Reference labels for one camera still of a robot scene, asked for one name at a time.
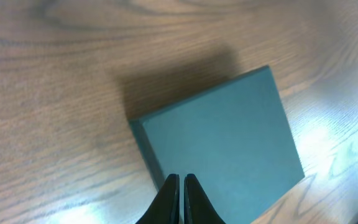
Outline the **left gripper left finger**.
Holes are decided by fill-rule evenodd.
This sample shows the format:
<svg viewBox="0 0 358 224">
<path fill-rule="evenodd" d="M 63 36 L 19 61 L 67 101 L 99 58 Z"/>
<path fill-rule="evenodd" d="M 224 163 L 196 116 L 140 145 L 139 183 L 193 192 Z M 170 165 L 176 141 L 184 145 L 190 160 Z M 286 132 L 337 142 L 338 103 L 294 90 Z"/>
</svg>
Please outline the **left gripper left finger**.
<svg viewBox="0 0 358 224">
<path fill-rule="evenodd" d="M 178 174 L 170 174 L 136 224 L 178 224 L 179 206 L 180 178 Z"/>
</svg>

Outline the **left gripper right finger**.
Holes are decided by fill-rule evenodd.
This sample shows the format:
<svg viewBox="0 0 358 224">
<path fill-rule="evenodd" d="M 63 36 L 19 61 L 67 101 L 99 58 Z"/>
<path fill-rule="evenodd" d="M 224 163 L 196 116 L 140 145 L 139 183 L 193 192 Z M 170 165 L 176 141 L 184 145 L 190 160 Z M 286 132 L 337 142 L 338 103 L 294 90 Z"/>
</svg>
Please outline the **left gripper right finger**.
<svg viewBox="0 0 358 224">
<path fill-rule="evenodd" d="M 184 224 L 225 224 L 194 174 L 184 181 Z"/>
</svg>

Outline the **black cardboard box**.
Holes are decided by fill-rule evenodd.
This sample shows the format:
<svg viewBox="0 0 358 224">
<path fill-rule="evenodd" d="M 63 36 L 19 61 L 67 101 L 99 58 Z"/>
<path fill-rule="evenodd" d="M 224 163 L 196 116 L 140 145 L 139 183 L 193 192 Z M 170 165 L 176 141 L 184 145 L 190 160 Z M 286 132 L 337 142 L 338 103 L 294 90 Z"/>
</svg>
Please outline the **black cardboard box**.
<svg viewBox="0 0 358 224">
<path fill-rule="evenodd" d="M 225 223 L 250 223 L 305 176 L 275 80 L 258 68 L 132 119 L 158 191 L 170 174 L 194 174 Z"/>
</svg>

